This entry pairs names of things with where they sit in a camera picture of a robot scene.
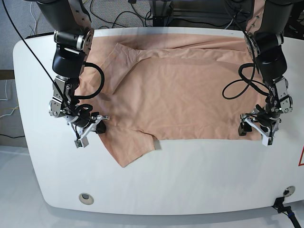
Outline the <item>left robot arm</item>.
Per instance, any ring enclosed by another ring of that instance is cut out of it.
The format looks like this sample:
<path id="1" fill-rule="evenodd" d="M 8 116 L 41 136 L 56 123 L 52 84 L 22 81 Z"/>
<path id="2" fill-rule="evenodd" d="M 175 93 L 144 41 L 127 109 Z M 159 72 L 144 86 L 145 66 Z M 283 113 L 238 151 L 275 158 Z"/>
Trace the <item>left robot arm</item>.
<path id="1" fill-rule="evenodd" d="M 293 110 L 293 100 L 288 94 L 288 81 L 283 76 L 287 63 L 282 51 L 284 28 L 292 12 L 294 0 L 226 0 L 224 7 L 230 13 L 233 4 L 249 10 L 246 27 L 239 27 L 252 63 L 238 70 L 246 89 L 253 87 L 266 96 L 266 105 L 256 105 L 250 113 L 240 116 L 238 134 L 245 136 L 255 128 L 262 135 L 262 144 L 270 146 L 281 123 L 281 114 Z"/>

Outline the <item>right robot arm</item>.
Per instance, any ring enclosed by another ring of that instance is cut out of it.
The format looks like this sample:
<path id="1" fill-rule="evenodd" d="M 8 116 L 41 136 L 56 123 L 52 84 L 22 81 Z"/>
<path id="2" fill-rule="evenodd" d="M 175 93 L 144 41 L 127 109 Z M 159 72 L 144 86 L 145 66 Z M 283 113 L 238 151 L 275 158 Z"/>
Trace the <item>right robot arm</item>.
<path id="1" fill-rule="evenodd" d="M 51 79 L 53 96 L 49 103 L 49 114 L 55 118 L 65 118 L 75 133 L 76 146 L 86 147 L 86 136 L 90 132 L 105 133 L 104 120 L 109 118 L 93 112 L 92 105 L 79 103 L 80 100 L 98 96 L 105 84 L 102 69 L 87 62 L 94 36 L 91 17 L 81 0 L 37 0 L 36 4 L 55 30 L 56 51 L 52 69 L 57 76 Z M 86 67 L 97 70 L 101 77 L 100 85 L 90 95 L 75 95 L 80 85 L 79 77 Z"/>

